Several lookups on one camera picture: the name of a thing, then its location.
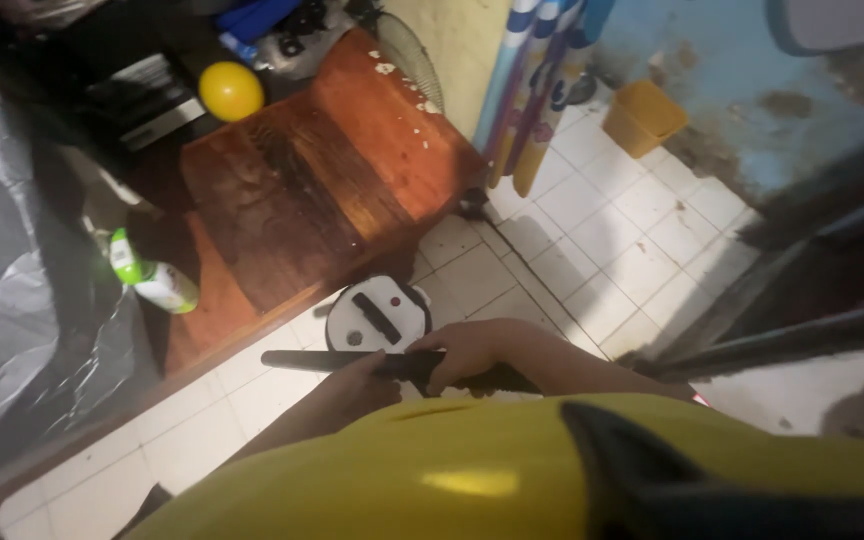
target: white tile floor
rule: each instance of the white tile floor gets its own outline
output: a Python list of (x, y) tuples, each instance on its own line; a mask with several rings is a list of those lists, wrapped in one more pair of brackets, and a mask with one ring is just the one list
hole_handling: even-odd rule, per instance
[[(496, 228), (452, 216), (422, 240), (413, 283), (432, 299), (436, 328), (519, 317), (599, 357), (654, 355), (752, 264), (758, 254), (735, 232), (755, 213), (664, 148), (631, 159), (599, 128), (606, 108), (567, 110), (528, 198), (508, 180), (490, 192)], [(317, 374), (258, 359), (325, 348), (314, 311), (10, 497), (2, 534), (107, 540), (154, 483), (174, 493), (194, 485), (318, 385)]]

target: black handle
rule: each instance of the black handle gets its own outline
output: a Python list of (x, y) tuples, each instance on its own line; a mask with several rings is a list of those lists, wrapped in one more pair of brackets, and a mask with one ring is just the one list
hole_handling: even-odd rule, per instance
[[(270, 367), (331, 373), (362, 357), (363, 352), (346, 350), (266, 350), (262, 352), (262, 363)], [(385, 356), (385, 362), (375, 370), (375, 374), (396, 381), (410, 382), (419, 391), (425, 391), (432, 370), (445, 357), (445, 352), (434, 350), (407, 354), (389, 353)], [(498, 363), (483, 374), (459, 379), (453, 387), (541, 393), (528, 378), (505, 363)]]

